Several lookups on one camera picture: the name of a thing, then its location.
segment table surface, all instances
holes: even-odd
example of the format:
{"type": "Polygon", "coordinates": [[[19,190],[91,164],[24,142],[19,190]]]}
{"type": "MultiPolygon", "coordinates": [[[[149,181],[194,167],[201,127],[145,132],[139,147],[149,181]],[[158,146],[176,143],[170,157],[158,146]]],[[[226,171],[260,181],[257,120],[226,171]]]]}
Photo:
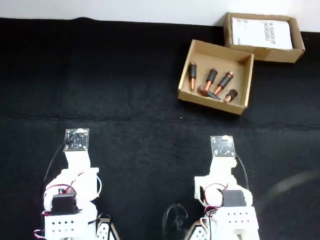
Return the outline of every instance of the table surface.
{"type": "MultiPolygon", "coordinates": [[[[123,240],[182,239],[202,216],[194,176],[209,171],[210,135],[233,136],[255,200],[286,177],[320,168],[320,33],[302,33],[306,53],[296,64],[255,62],[248,109],[236,116],[177,99],[191,40],[223,45],[221,27],[86,18],[0,23],[7,239],[31,240],[40,227],[39,189],[67,128],[90,128],[91,165],[103,182],[95,202],[112,214],[123,240]],[[188,218],[181,230],[168,219],[163,231],[174,203],[188,218]]],[[[61,152],[49,179],[66,166],[61,152]]],[[[240,167],[234,174],[243,184],[240,167]]],[[[258,216],[260,238],[318,238],[319,184],[269,204],[258,216]]]]}

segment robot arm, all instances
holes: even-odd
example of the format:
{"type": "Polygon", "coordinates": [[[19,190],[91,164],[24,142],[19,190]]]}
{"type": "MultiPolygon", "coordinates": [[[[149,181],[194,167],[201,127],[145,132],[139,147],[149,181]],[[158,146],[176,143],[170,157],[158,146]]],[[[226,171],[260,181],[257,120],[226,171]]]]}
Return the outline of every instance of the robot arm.
{"type": "Polygon", "coordinates": [[[43,193],[44,236],[38,239],[96,240],[117,239],[115,229],[109,231],[109,218],[96,229],[97,208],[91,202],[99,197],[102,183],[99,168],[91,167],[88,154],[89,129],[66,129],[64,154],[68,168],[53,179],[43,193]]]}
{"type": "Polygon", "coordinates": [[[191,227],[186,240],[259,240],[253,197],[237,184],[232,136],[211,136],[210,173],[194,177],[194,198],[205,207],[204,217],[191,227]]]}

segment copper electrode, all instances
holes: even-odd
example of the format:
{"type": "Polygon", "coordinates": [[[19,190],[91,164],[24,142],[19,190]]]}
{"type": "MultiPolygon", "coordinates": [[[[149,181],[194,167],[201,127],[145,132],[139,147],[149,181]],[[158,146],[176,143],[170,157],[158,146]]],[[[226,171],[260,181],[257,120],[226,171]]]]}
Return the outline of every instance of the copper electrode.
{"type": "Polygon", "coordinates": [[[195,89],[196,78],[197,78],[197,65],[195,62],[191,62],[189,65],[189,80],[190,80],[191,91],[195,89]]]}
{"type": "Polygon", "coordinates": [[[230,102],[232,100],[232,96],[228,95],[225,97],[225,99],[223,100],[225,103],[230,102]]]}
{"type": "Polygon", "coordinates": [[[214,80],[215,80],[217,74],[218,74],[218,70],[217,69],[212,68],[210,70],[209,75],[208,75],[208,77],[206,79],[206,86],[205,86],[205,90],[206,91],[209,91],[210,86],[214,83],[214,80]]]}
{"type": "Polygon", "coordinates": [[[235,99],[238,96],[238,91],[235,89],[231,89],[228,94],[225,96],[225,99],[223,100],[225,103],[228,103],[235,99]]]}
{"type": "Polygon", "coordinates": [[[221,92],[222,89],[225,88],[225,86],[230,82],[230,80],[234,77],[234,73],[232,71],[229,71],[225,74],[225,76],[221,79],[221,81],[218,84],[218,87],[214,91],[214,94],[217,95],[221,92]]]}

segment white wire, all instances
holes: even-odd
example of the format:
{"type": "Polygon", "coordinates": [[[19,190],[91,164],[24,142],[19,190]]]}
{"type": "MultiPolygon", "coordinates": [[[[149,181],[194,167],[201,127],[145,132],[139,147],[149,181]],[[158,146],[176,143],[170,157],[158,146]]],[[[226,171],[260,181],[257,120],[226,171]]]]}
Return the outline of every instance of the white wire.
{"type": "Polygon", "coordinates": [[[207,233],[208,232],[208,228],[204,225],[203,220],[207,220],[207,219],[205,217],[201,217],[200,218],[200,224],[204,228],[205,232],[207,233]]]}
{"type": "Polygon", "coordinates": [[[41,230],[40,230],[40,229],[36,229],[36,230],[33,231],[33,235],[34,235],[37,239],[46,239],[44,236],[38,235],[38,234],[37,234],[38,232],[41,232],[41,230]]]}
{"type": "Polygon", "coordinates": [[[100,193],[101,193],[101,190],[102,190],[102,182],[100,180],[100,178],[98,177],[98,175],[96,175],[96,179],[98,180],[99,184],[100,184],[100,188],[99,188],[99,191],[97,192],[97,196],[99,197],[100,196],[100,193]]]}

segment open cardboard box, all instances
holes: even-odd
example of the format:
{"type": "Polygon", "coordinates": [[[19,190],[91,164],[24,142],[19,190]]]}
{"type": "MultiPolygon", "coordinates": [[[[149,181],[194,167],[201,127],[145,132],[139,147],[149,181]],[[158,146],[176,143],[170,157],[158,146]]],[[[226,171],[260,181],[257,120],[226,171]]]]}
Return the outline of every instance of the open cardboard box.
{"type": "Polygon", "coordinates": [[[251,53],[192,40],[178,87],[178,99],[241,115],[248,106],[253,64],[254,55],[251,53]],[[190,90],[188,74],[191,62],[197,65],[194,91],[190,90]],[[197,91],[199,85],[206,85],[212,68],[217,69],[218,74],[209,89],[211,92],[214,92],[227,72],[234,73],[228,85],[218,94],[221,100],[202,96],[197,91]],[[238,96],[225,103],[224,98],[231,89],[237,90],[238,96]]]}
{"type": "Polygon", "coordinates": [[[289,16],[279,15],[257,15],[243,13],[228,13],[223,27],[224,45],[231,49],[244,51],[254,54],[254,60],[295,63],[306,51],[302,36],[299,30],[297,19],[289,16]],[[286,21],[290,27],[290,35],[293,49],[276,49],[268,47],[258,47],[249,45],[233,44],[232,37],[232,20],[231,18],[240,19],[258,19],[258,20],[279,20],[286,21]]]}

